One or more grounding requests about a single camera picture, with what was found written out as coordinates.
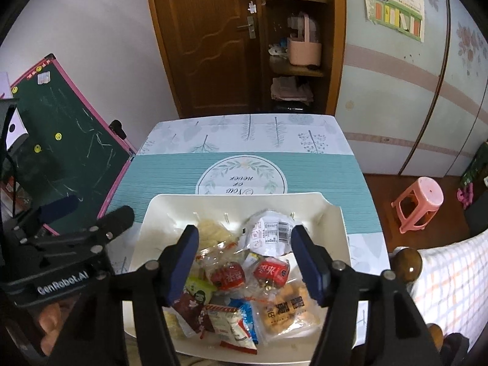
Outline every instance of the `chalkboard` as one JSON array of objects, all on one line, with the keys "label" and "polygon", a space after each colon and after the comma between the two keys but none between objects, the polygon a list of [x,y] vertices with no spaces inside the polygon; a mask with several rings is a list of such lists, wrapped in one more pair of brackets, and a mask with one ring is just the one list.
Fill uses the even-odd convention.
[{"label": "chalkboard", "polygon": [[29,132],[13,155],[17,182],[35,206],[75,194],[78,209],[50,227],[58,233],[86,227],[106,207],[111,188],[128,167],[128,147],[108,129],[53,55],[16,81],[12,94]]}]

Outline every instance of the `checkered bedsheet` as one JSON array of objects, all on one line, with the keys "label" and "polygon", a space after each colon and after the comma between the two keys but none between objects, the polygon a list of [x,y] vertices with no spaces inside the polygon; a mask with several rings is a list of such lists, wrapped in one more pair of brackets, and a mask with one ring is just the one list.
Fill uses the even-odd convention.
[{"label": "checkered bedsheet", "polygon": [[488,230],[419,253],[422,272],[409,292],[425,323],[463,334],[471,348],[488,322]]}]

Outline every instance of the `blue snack wrapper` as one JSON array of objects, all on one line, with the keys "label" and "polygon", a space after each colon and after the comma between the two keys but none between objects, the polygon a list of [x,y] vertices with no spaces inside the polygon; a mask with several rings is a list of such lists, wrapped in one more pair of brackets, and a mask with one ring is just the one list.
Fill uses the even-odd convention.
[{"label": "blue snack wrapper", "polygon": [[252,317],[251,304],[244,300],[231,299],[229,307],[235,307],[241,311],[242,320],[246,324],[246,328],[251,335],[252,341],[254,342],[254,344],[258,344],[258,336],[256,335],[256,331],[254,329],[254,320]]}]

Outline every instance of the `white paper tray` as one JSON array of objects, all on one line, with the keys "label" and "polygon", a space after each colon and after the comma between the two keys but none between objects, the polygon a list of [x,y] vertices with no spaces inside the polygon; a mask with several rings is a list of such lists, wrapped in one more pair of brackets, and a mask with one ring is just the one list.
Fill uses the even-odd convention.
[{"label": "white paper tray", "polygon": [[[350,265],[346,228],[342,211],[320,193],[278,195],[165,195],[155,196],[149,203],[141,234],[130,264],[134,271],[148,260],[157,259],[162,249],[177,242],[188,224],[210,218],[237,232],[254,213],[265,209],[291,215],[308,230],[315,244],[324,246],[333,260]],[[286,255],[290,267],[298,268],[293,255]],[[124,302],[124,328],[135,336],[132,304]],[[258,345],[258,354],[246,354],[220,346],[210,346],[206,340],[173,339],[175,350],[187,355],[223,362],[246,364],[290,364],[309,362],[320,331],[307,337],[284,339],[269,346]]]}]

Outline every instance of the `wardrobe door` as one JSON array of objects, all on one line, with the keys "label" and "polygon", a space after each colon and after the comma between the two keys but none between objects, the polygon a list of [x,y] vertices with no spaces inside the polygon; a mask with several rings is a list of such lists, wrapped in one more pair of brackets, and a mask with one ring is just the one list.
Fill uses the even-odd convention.
[{"label": "wardrobe door", "polygon": [[439,82],[447,0],[424,0],[419,42],[366,19],[347,0],[346,49],[336,119],[364,173],[396,174],[406,161]]},{"label": "wardrobe door", "polygon": [[488,113],[482,107],[488,78],[486,40],[459,0],[450,0],[450,10],[450,45],[440,94],[403,174],[461,174],[481,139],[486,140]]}]

